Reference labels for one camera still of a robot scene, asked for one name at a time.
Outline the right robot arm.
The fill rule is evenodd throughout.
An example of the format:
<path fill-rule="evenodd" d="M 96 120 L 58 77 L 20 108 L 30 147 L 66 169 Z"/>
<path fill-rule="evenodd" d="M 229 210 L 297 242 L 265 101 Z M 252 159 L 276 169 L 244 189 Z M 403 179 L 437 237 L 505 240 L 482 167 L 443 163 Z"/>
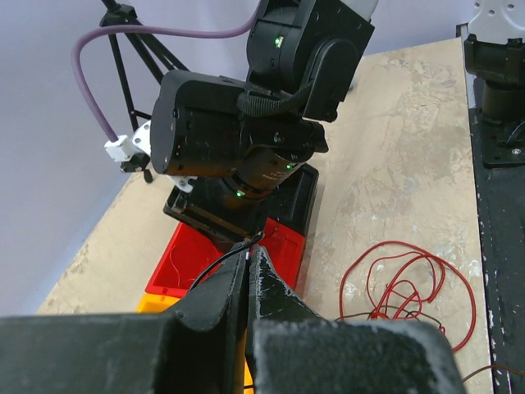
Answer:
<path fill-rule="evenodd" d="M 244 80 L 167 72 L 150 123 L 154 170 L 174 182 L 164 213 L 217 244 L 268 219 L 306 234 L 333 122 L 374 31 L 374 1 L 262 1 Z"/>

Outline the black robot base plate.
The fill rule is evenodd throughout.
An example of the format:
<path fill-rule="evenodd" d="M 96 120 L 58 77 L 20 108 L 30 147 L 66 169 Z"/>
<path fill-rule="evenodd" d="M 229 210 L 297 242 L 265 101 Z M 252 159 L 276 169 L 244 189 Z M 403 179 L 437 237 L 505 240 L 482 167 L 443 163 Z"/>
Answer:
<path fill-rule="evenodd" d="M 491 362 L 524 370 L 524 167 L 487 167 L 478 107 L 484 83 L 468 83 L 482 279 Z"/>

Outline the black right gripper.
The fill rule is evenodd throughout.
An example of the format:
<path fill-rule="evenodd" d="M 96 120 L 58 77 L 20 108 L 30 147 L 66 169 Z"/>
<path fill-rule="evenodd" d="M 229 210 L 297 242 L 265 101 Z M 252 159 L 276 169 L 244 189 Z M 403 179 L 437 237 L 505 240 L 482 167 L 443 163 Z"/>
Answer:
<path fill-rule="evenodd" d="M 163 212 L 216 242 L 238 242 L 264 229 L 267 208 L 222 178 L 174 176 Z"/>

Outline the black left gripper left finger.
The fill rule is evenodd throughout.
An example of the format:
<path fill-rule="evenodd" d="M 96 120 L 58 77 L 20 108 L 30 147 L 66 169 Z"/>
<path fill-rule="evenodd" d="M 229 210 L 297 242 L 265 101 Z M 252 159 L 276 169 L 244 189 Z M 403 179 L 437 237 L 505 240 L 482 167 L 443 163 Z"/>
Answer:
<path fill-rule="evenodd" d="M 159 314 L 1 321 L 4 393 L 241 393 L 247 245 Z"/>

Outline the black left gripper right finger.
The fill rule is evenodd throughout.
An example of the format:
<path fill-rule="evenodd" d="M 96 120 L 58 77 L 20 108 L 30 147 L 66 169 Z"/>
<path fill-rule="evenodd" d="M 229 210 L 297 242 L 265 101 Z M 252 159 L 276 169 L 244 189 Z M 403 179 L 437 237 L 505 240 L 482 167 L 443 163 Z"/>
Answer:
<path fill-rule="evenodd" d="M 257 393 L 466 391 L 449 342 L 431 324 L 323 318 L 262 246 L 249 264 L 245 356 Z"/>

